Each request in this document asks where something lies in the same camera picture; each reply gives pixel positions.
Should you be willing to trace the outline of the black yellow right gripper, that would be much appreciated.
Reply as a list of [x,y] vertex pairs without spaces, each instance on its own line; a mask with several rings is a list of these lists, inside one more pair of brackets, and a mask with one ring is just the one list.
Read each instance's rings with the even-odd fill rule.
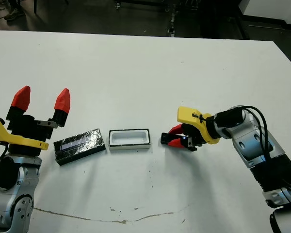
[[174,148],[188,148],[190,151],[196,151],[196,147],[203,144],[216,144],[220,136],[217,133],[211,135],[214,120],[211,114],[203,114],[199,110],[180,106],[177,113],[177,121],[180,123],[174,126],[169,134],[183,134],[186,139],[177,138],[167,143]]

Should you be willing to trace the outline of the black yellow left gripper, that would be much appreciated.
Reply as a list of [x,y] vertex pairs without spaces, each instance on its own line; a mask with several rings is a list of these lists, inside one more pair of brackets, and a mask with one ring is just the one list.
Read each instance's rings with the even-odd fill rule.
[[53,130],[65,126],[70,111],[70,92],[65,88],[59,94],[53,118],[48,121],[35,120],[29,115],[22,116],[29,107],[30,94],[31,88],[25,86],[14,95],[6,116],[6,120],[10,121],[8,128],[5,128],[0,118],[0,145],[8,145],[10,153],[38,156],[42,150],[48,150],[49,144],[46,141],[51,138]]

